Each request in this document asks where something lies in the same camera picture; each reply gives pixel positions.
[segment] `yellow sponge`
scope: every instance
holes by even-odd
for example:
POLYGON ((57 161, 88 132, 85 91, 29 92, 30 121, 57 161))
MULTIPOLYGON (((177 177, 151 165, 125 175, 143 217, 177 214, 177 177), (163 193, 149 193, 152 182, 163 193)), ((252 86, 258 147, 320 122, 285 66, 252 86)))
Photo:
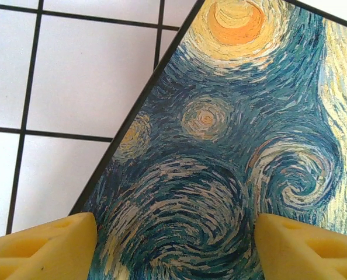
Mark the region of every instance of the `yellow sponge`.
POLYGON ((347 280, 347 236, 260 214, 255 243, 266 280, 347 280))
POLYGON ((82 280, 97 242, 91 213, 0 237, 0 280, 82 280))

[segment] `swirl pattern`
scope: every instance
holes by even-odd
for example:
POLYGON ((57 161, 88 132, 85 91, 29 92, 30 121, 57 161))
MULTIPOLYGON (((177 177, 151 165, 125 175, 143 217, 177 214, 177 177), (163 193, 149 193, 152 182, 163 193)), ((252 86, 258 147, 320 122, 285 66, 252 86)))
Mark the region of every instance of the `swirl pattern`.
POLYGON ((250 184, 261 212, 293 218, 328 202, 335 177, 334 159, 325 150, 291 136, 272 138, 250 158, 250 184))
POLYGON ((149 146, 150 133, 149 117, 144 114, 137 115, 120 143, 115 157, 127 160, 143 155, 149 146))
POLYGON ((203 95, 188 103, 181 124, 195 138, 216 141, 229 125, 231 110, 223 100, 203 95))
POLYGON ((261 212, 347 234, 347 28, 206 0, 102 172, 89 280, 263 280, 261 212))

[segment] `black border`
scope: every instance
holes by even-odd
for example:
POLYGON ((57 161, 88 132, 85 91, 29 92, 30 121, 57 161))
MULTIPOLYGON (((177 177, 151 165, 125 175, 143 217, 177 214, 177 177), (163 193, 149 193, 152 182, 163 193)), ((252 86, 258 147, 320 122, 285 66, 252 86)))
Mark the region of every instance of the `black border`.
MULTIPOLYGON (((188 28, 192 24, 195 16, 197 15, 198 11, 202 7, 205 0, 197 0, 195 5, 193 6, 192 10, 190 11, 189 15, 187 16, 186 20, 184 21, 184 24, 179 29, 178 33, 176 34, 175 38, 173 39, 171 45, 167 49, 166 53, 162 57, 161 62, 158 64, 158 66, 155 68, 153 74, 149 78, 147 84, 145 85, 143 91, 141 92, 140 96, 138 97, 137 101, 133 105, 132 109, 130 110, 127 118, 123 122, 122 126, 118 130, 116 136, 114 137, 113 141, 111 142, 110 146, 108 147, 107 151, 103 155, 101 161, 99 162, 97 168, 95 169, 93 175, 89 179, 88 183, 86 184, 84 190, 81 192, 80 196, 78 197, 76 203, 72 207, 72 210, 70 211, 69 215, 73 215, 76 213, 79 213, 82 211, 86 201, 92 194, 97 182, 99 181, 99 178, 105 171, 105 168, 107 164, 109 164, 112 156, 114 155, 117 147, 119 146, 120 142, 122 141, 124 135, 126 134, 127 130, 129 129, 129 126, 132 124, 133 120, 135 119, 136 115, 140 111, 140 108, 142 108, 146 98, 152 91, 153 87, 155 86, 157 80, 163 73, 164 68, 168 64, 169 60, 172 57, 172 54, 176 51, 176 48, 178 47, 179 43, 181 42, 182 38, 184 37, 185 33, 187 32, 188 28)), ((284 0, 287 3, 293 4, 299 8, 305 9, 309 12, 315 13, 317 15, 322 16, 325 19, 331 20, 333 22, 339 23, 340 25, 344 25, 347 27, 347 20, 341 19, 337 16, 333 16, 329 13, 326 13, 322 10, 319 10, 317 8, 314 8, 310 5, 301 3, 297 0, 284 0)))

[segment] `yellow foam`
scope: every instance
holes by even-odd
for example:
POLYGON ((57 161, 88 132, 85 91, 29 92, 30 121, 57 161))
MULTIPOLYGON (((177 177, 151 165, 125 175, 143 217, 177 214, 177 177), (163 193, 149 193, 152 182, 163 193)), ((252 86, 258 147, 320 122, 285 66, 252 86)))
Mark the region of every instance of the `yellow foam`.
POLYGON ((266 280, 347 280, 347 236, 260 214, 255 243, 266 280))
POLYGON ((97 242, 91 213, 0 237, 0 280, 86 280, 97 242))

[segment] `grid line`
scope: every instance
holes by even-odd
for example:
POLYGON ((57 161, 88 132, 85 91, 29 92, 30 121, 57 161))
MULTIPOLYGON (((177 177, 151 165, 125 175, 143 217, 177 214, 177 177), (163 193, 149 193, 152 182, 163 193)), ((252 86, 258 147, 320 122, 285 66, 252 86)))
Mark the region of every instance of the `grid line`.
MULTIPOLYGON (((113 19, 108 17, 100 17, 100 16, 90 16, 90 15, 79 15, 76 13, 64 13, 64 12, 55 12, 51 10, 38 10, 32 8, 23 8, 18 6, 9 6, 0 4, 0 9, 15 11, 15 12, 26 12, 26 13, 40 13, 41 15, 47 16, 58 16, 61 18, 70 18, 70 19, 82 19, 82 20, 91 20, 94 22, 105 22, 105 23, 114 23, 117 25, 129 25, 129 26, 138 26, 138 27, 147 27, 147 28, 158 28, 159 23, 147 23, 147 22, 136 22, 133 20, 123 20, 123 19, 113 19)), ((170 25, 161 25, 162 29, 165 30, 173 30, 178 31, 178 26, 170 26, 170 25)))
MULTIPOLYGON (((10 133, 10 134, 20 134, 22 130, 20 128, 9 128, 9 127, 0 127, 1 133, 10 133)), ((54 132, 54 131, 39 131, 39 130, 26 130, 26 135, 33 136, 44 136, 44 137, 53 137, 53 138, 64 138, 64 139, 77 139, 85 141, 95 141, 95 142, 111 142, 113 141, 112 137, 105 136, 94 136, 94 135, 85 135, 85 134, 71 134, 63 132, 54 132)))
POLYGON ((14 171, 14 178, 13 178, 12 191, 11 191, 11 200, 10 200, 10 207, 9 207, 9 216, 8 216, 8 222, 7 222, 7 227, 6 227, 6 234, 7 235, 11 233, 12 223, 13 223, 14 213, 15 213, 16 195, 18 193, 20 167, 22 165, 22 157, 23 157, 24 140, 25 140, 25 136, 26 136, 29 102, 30 102, 31 92, 32 92, 33 73, 34 73, 34 66, 36 63, 37 46, 39 45, 40 25, 41 25, 43 6, 44 6, 44 0, 39 0, 39 8, 37 10, 37 16, 36 16, 36 25, 34 27, 32 53, 31 53, 31 59, 30 59, 30 64, 29 64, 26 97, 25 97, 24 107, 23 107, 22 125, 20 127, 18 152, 16 155, 15 171, 14 171))
POLYGON ((157 67, 159 63, 159 55, 161 51, 161 40, 162 40, 163 15, 164 15, 164 0, 161 0, 159 3, 157 41, 155 42, 154 69, 155 67, 157 67))

